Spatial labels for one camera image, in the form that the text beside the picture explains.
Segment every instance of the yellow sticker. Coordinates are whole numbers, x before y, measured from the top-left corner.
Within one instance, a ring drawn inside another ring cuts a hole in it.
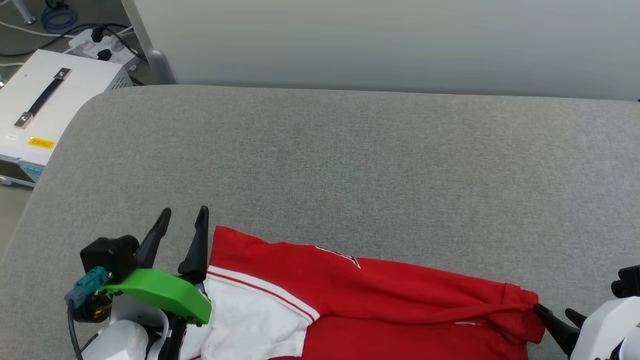
[[[54,142],[50,142],[48,140],[38,139],[38,138],[31,138],[31,140],[29,141],[29,145],[39,146],[45,149],[53,149],[53,145],[55,144],[56,143]]]

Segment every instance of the gray fabric tablecloth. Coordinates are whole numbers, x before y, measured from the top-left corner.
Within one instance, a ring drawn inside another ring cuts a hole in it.
[[[0,359],[72,359],[64,294],[99,236],[157,267],[210,224],[540,294],[561,314],[613,299],[640,263],[640,104],[216,86],[102,94],[69,125],[0,264]],[[83,343],[96,326],[80,325]],[[532,359],[566,359],[546,336]]]

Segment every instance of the green plastic bracket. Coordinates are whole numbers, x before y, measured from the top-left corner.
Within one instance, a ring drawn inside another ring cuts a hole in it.
[[[209,323],[211,303],[193,284],[156,269],[136,269],[120,284],[105,284],[100,290],[122,291],[146,304],[174,313],[187,323]]]

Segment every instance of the metal table leg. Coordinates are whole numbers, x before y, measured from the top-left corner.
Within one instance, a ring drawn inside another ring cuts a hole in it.
[[[12,1],[13,1],[13,5],[15,5],[15,8],[18,9],[18,11],[20,12],[20,15],[22,15],[22,18],[24,19],[25,24],[33,24],[34,22],[36,22],[36,17],[31,15],[31,13],[29,13],[29,10],[27,10],[27,6],[24,4],[24,0],[12,0]]]

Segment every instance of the power strip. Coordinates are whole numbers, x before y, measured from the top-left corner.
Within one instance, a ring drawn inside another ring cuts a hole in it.
[[[84,30],[69,41],[69,47],[74,54],[85,58],[119,63],[124,65],[128,71],[136,70],[140,59],[121,41],[114,36],[105,35],[100,42],[94,42],[91,38],[92,31],[91,29]]]

